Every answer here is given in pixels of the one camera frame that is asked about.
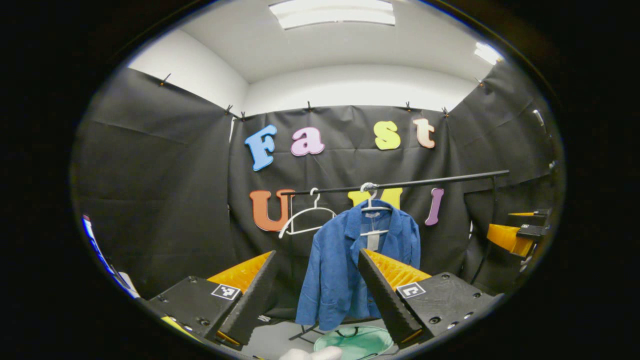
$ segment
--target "jacket sleeve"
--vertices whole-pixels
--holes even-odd
[[[311,245],[307,274],[302,284],[296,323],[300,325],[315,325],[320,303],[320,246],[316,237]]]
[[[411,257],[409,265],[419,269],[420,268],[420,229],[418,224],[411,220]]]

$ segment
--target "blue jacket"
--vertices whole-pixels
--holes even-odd
[[[371,218],[366,215],[380,213],[373,218],[374,230],[389,230],[380,235],[377,252],[420,268],[420,234],[411,216],[378,199],[371,205],[393,210],[363,213],[366,205],[364,201],[340,213],[314,235],[296,323],[315,325],[318,320],[320,330],[330,331],[347,315],[381,317],[357,267],[360,249],[367,247],[367,237],[360,234],[372,230]]]

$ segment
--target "white wall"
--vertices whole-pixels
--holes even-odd
[[[311,106],[387,105],[453,109],[477,83],[411,67],[340,65],[290,72],[249,86],[245,115]]]
[[[151,44],[128,65],[240,114],[249,84],[229,64],[182,30]]]

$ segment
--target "green lid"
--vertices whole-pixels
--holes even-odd
[[[343,327],[322,335],[314,344],[314,351],[339,347],[341,360],[368,360],[384,354],[394,344],[385,329],[375,326]]]

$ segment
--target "clothes hanger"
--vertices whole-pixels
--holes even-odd
[[[360,187],[360,191],[364,192],[366,189],[371,189],[373,188],[373,195],[371,195],[369,197],[369,200],[367,200],[368,206],[362,208],[362,211],[371,211],[371,210],[389,210],[389,211],[393,211],[392,208],[387,208],[386,206],[371,206],[371,199],[375,198],[376,195],[378,194],[378,187],[375,184],[372,183],[364,183],[361,187]],[[373,218],[371,218],[371,226],[373,227]],[[373,231],[369,231],[367,233],[362,233],[360,234],[360,236],[368,236],[368,235],[376,235],[376,234],[384,234],[384,233],[388,233],[389,230],[373,230]]]
[[[318,190],[318,188],[311,189],[311,192],[309,193],[309,195],[313,195],[314,191],[316,191],[316,190]],[[294,234],[306,233],[307,231],[318,230],[318,229],[320,229],[322,227],[322,226],[318,226],[318,227],[313,227],[311,229],[293,231],[293,223],[292,223],[292,221],[296,216],[298,216],[298,215],[300,215],[302,213],[306,213],[306,212],[312,211],[312,210],[326,210],[326,211],[329,211],[332,214],[331,218],[335,218],[335,213],[333,212],[333,210],[327,209],[327,208],[318,208],[318,200],[319,199],[320,199],[320,194],[318,194],[318,197],[316,197],[316,200],[314,201],[314,207],[313,208],[304,209],[303,211],[300,211],[299,213],[293,215],[290,219],[288,219],[287,222],[282,227],[282,229],[280,230],[280,233],[278,234],[278,238],[282,239],[282,235],[284,235],[284,233],[287,233],[289,235],[294,235]],[[289,224],[291,224],[291,231],[286,231],[287,228],[289,227]]]

